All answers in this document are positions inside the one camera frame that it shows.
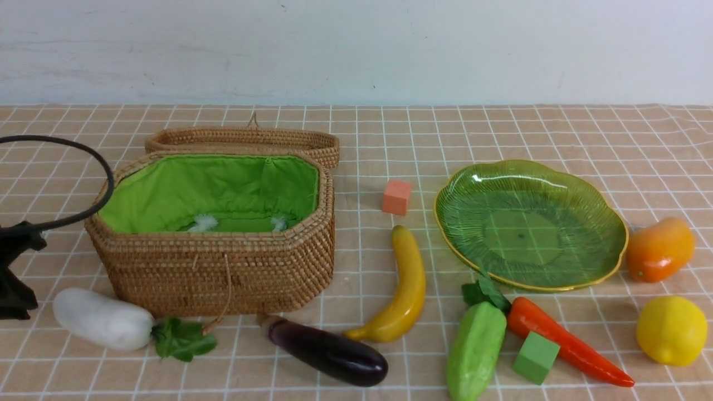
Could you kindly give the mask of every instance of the basket handle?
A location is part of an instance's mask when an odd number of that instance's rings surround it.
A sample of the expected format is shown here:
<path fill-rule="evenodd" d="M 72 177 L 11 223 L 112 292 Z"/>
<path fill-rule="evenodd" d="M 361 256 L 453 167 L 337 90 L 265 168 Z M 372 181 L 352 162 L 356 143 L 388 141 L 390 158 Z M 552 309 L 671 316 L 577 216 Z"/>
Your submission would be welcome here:
<path fill-rule="evenodd" d="M 247 128 L 260 128 L 260 124 L 257 123 L 257 112 L 256 111 L 252 112 L 252 117 L 250 117 L 250 121 L 247 122 L 246 127 Z"/>
<path fill-rule="evenodd" d="M 220 323 L 222 323 L 223 317 L 225 317 L 225 313 L 227 312 L 227 309 L 230 306 L 230 301 L 232 300 L 232 277 L 230 277 L 230 264 L 227 262 L 227 253 L 223 253 L 223 260 L 225 260 L 225 276 L 227 278 L 227 301 L 225 302 L 225 307 L 223 308 L 222 312 L 220 312 L 220 315 L 218 315 L 217 318 L 213 319 L 207 325 L 203 326 L 203 330 L 201 331 L 201 334 L 203 335 L 208 335 Z M 193 259 L 193 271 L 196 271 L 197 269 L 198 255 L 196 255 Z"/>

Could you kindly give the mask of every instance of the green cube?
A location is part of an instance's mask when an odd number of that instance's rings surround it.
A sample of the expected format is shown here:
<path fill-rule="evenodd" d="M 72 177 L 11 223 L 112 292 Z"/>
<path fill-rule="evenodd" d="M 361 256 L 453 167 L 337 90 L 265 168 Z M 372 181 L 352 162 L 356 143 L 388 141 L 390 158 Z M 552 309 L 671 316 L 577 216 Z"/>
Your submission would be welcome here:
<path fill-rule="evenodd" d="M 515 358 L 513 370 L 532 383 L 541 385 L 555 364 L 559 352 L 559 345 L 531 331 Z"/>

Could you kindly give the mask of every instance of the toy carrot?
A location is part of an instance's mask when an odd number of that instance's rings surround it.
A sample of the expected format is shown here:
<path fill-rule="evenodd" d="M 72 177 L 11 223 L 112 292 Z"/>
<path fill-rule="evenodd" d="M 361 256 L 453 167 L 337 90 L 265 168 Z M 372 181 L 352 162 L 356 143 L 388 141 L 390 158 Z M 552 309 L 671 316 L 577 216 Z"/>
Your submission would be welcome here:
<path fill-rule="evenodd" d="M 487 283 L 464 284 L 463 299 L 468 304 L 487 300 L 499 307 L 508 317 L 508 330 L 525 339 L 533 331 L 560 346 L 558 354 L 582 373 L 619 387 L 633 387 L 634 380 L 623 370 L 600 355 L 584 341 L 557 324 L 544 310 L 524 297 L 510 303 Z"/>

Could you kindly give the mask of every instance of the wicker basket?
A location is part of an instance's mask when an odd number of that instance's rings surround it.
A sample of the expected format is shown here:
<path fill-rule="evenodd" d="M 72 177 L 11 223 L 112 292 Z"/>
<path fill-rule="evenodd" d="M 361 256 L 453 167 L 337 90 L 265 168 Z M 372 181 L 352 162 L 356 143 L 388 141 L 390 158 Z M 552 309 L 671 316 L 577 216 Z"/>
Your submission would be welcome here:
<path fill-rule="evenodd" d="M 119 297 L 163 316 L 215 316 L 296 310 L 334 272 L 334 187 L 329 171 L 299 151 L 156 151 L 116 171 L 117 185 L 171 155 L 297 156 L 317 168 L 315 212 L 275 233 L 119 233 L 99 214 L 86 230 Z M 97 201 L 106 191 L 106 184 Z"/>
<path fill-rule="evenodd" d="M 281 128 L 260 128 L 257 113 L 244 128 L 222 126 L 197 126 L 169 128 L 157 132 L 145 142 L 146 153 L 185 149 L 247 148 L 259 151 L 265 148 L 303 151 L 327 168 L 339 165 L 339 138 L 318 132 Z"/>

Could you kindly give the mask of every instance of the toy white radish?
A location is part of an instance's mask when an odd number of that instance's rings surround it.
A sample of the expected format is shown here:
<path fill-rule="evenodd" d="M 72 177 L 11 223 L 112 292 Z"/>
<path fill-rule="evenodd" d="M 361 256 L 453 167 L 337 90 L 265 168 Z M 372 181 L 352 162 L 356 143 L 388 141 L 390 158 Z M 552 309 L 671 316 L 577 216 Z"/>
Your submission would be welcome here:
<path fill-rule="evenodd" d="M 214 350 L 210 330 L 199 322 L 167 318 L 156 324 L 144 308 L 83 288 L 67 288 L 54 298 L 54 318 L 71 334 L 117 351 L 136 351 L 154 340 L 158 356 L 190 362 Z"/>
<path fill-rule="evenodd" d="M 83 288 L 57 294 L 54 318 L 73 335 L 117 351 L 148 345 L 155 324 L 146 309 Z"/>

